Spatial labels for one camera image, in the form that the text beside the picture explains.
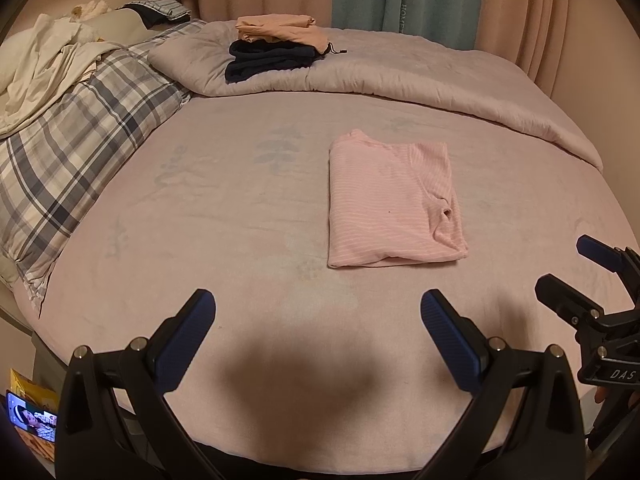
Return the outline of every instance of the striped pink shirt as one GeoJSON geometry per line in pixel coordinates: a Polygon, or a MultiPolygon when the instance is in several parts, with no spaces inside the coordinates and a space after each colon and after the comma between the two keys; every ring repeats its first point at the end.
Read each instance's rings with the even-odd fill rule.
{"type": "Polygon", "coordinates": [[[329,267],[466,257],[446,144],[384,144],[353,130],[329,160],[329,267]]]}

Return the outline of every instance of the folded orange garment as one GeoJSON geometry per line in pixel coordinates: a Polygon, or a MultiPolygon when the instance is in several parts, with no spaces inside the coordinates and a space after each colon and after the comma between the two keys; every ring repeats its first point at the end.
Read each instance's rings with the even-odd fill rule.
{"type": "Polygon", "coordinates": [[[238,18],[236,29],[239,40],[249,42],[265,40],[268,43],[294,41],[314,46],[320,54],[324,54],[329,46],[329,40],[315,23],[316,20],[311,16],[264,14],[238,18]]]}

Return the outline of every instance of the plaid pillowcase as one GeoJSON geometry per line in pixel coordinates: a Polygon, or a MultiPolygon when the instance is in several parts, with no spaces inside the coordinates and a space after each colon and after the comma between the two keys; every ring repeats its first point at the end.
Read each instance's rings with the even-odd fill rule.
{"type": "Polygon", "coordinates": [[[190,13],[187,7],[176,0],[135,0],[129,2],[125,7],[130,5],[147,7],[166,16],[170,22],[179,20],[190,13]]]}
{"type": "Polygon", "coordinates": [[[203,25],[177,25],[131,50],[112,51],[87,81],[0,142],[0,248],[16,263],[38,312],[55,261],[81,219],[149,134],[190,98],[146,54],[203,25]]]}

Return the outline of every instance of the folded navy clothing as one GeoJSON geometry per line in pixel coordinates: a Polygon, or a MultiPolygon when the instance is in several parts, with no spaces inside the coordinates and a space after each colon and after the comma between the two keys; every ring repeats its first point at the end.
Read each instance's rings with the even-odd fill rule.
{"type": "Polygon", "coordinates": [[[278,41],[268,43],[264,40],[253,42],[237,40],[229,46],[229,54],[236,59],[229,62],[225,70],[227,83],[246,81],[251,76],[267,70],[292,70],[309,67],[322,57],[315,47],[278,41]]]}

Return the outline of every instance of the phone screen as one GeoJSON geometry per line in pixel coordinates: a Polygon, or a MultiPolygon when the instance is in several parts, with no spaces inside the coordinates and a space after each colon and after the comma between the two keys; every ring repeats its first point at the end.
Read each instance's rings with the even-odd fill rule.
{"type": "Polygon", "coordinates": [[[9,420],[14,426],[49,442],[56,441],[58,418],[53,413],[38,408],[11,392],[6,393],[6,407],[9,420]]]}

